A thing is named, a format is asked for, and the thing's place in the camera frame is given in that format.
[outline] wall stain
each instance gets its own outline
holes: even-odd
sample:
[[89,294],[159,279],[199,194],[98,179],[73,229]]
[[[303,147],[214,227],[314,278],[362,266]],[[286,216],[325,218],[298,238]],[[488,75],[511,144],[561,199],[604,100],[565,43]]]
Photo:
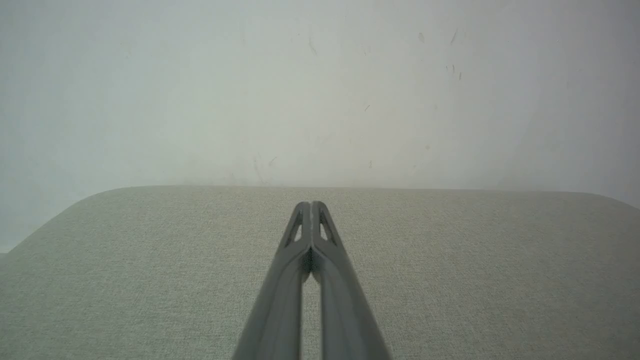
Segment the wall stain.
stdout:
[[319,146],[323,146],[324,144],[326,144],[327,141],[331,140],[332,137],[333,137],[333,133],[330,133],[325,136],[318,136],[316,138],[316,143],[319,142]]
[[125,51],[125,57],[128,59],[131,57],[131,49],[132,49],[132,45],[130,42],[126,41],[126,42],[120,42],[120,46],[122,46],[122,48]]
[[314,43],[313,43],[313,41],[311,40],[311,37],[309,37],[309,49],[311,49],[311,52],[312,52],[314,55],[316,55],[316,56],[318,55],[318,52],[316,51],[316,49],[315,49],[315,47],[314,47]]
[[253,157],[253,169],[255,170],[255,174],[258,175],[258,179],[260,179],[260,184],[266,184],[258,169],[258,159],[256,159],[255,156]]
[[451,38],[451,42],[449,42],[449,45],[453,45],[453,42],[456,41],[457,35],[458,35],[458,28],[456,28],[456,32],[453,33],[453,37]]

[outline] scuff mark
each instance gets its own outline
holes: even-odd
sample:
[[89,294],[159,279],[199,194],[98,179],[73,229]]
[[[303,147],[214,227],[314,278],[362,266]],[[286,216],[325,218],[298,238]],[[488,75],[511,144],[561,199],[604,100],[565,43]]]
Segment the scuff mark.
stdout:
[[128,59],[131,57],[131,51],[133,50],[134,46],[136,45],[135,42],[125,39],[124,41],[120,42],[120,46],[123,47],[124,51],[125,51],[125,57]]
[[333,133],[330,133],[329,135],[325,135],[325,136],[318,136],[316,138],[316,141],[319,140],[320,146],[323,146],[324,144],[326,144],[327,141],[329,141],[331,138],[333,137]]
[[311,26],[309,26],[309,49],[311,49],[311,52],[314,54],[314,56],[317,56],[318,52],[316,51],[316,48],[314,47],[313,37],[314,37],[314,35],[311,32]]
[[258,169],[258,159],[256,159],[255,156],[253,157],[253,169],[255,170],[255,174],[258,175],[258,179],[260,179],[260,184],[266,184],[260,174],[260,170]]
[[314,44],[313,44],[313,42],[311,41],[311,38],[309,38],[309,49],[311,49],[311,52],[312,52],[314,55],[316,55],[316,56],[318,55],[318,52],[316,51],[316,49],[315,49],[315,47],[314,47]]
[[449,42],[449,45],[453,45],[453,42],[456,41],[457,35],[458,35],[458,28],[456,28],[456,32],[453,33],[453,37],[451,38],[451,42]]

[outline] gray fabric cushion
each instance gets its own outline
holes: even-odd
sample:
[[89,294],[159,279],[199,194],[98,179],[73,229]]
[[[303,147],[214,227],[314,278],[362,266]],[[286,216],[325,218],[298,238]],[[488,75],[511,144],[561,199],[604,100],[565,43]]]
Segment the gray fabric cushion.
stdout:
[[0,358],[228,359],[302,200],[327,203],[396,359],[640,356],[640,210],[622,202],[157,186],[82,200],[0,262]]

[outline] white wall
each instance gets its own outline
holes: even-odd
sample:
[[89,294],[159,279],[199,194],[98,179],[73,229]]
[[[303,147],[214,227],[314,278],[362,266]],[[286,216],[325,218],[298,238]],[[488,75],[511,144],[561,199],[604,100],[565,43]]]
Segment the white wall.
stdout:
[[0,3],[0,250],[147,184],[640,206],[635,0]]

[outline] fabric surface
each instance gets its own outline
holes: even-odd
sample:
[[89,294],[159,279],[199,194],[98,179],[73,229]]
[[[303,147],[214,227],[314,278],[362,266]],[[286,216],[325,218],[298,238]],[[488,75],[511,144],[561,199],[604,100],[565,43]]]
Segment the fabric surface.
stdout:
[[[583,193],[155,186],[0,262],[0,359],[229,359],[295,204],[327,203],[394,359],[640,358],[640,210]],[[319,286],[303,355],[319,357]]]

